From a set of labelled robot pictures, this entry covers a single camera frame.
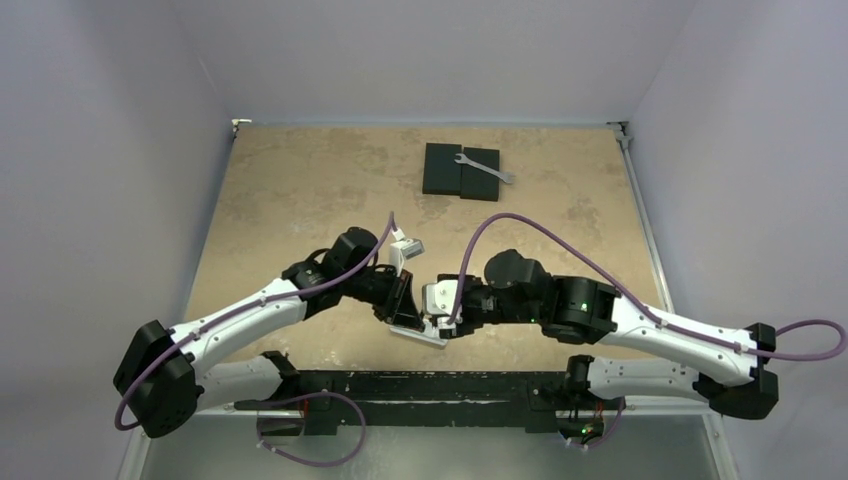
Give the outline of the white remote control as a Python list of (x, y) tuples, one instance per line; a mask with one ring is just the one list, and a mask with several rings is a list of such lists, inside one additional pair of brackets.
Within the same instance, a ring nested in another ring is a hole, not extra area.
[(441, 318), (437, 318), (435, 323), (428, 319), (406, 318), (394, 321), (389, 329), (412, 340), (443, 348), (457, 335), (458, 325), (449, 324)]

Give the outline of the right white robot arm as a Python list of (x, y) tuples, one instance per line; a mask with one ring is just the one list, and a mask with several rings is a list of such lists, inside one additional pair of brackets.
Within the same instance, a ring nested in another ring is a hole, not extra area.
[(444, 340), (486, 324), (535, 324), (560, 343), (645, 353), (640, 360), (570, 357), (560, 391), (576, 407), (628, 395), (665, 396), (761, 420), (779, 400), (777, 375), (754, 353), (775, 349), (774, 328), (756, 323), (729, 329), (686, 319), (630, 300), (605, 283), (552, 275), (514, 249), (491, 258), (483, 277), (438, 276), (423, 287), (422, 300)]

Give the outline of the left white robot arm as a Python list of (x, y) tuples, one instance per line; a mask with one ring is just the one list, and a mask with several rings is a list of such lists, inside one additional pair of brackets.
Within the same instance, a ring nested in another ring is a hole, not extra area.
[(375, 317), (420, 330), (405, 261), (423, 243), (388, 225), (381, 236), (351, 227), (329, 248), (286, 268), (256, 293), (212, 315), (165, 327), (152, 320), (134, 333), (113, 378), (121, 396), (115, 426), (159, 438), (196, 412), (222, 403), (264, 400), (284, 409), (297, 399), (294, 371), (280, 353), (243, 362), (227, 357), (276, 330), (305, 321), (349, 297)]

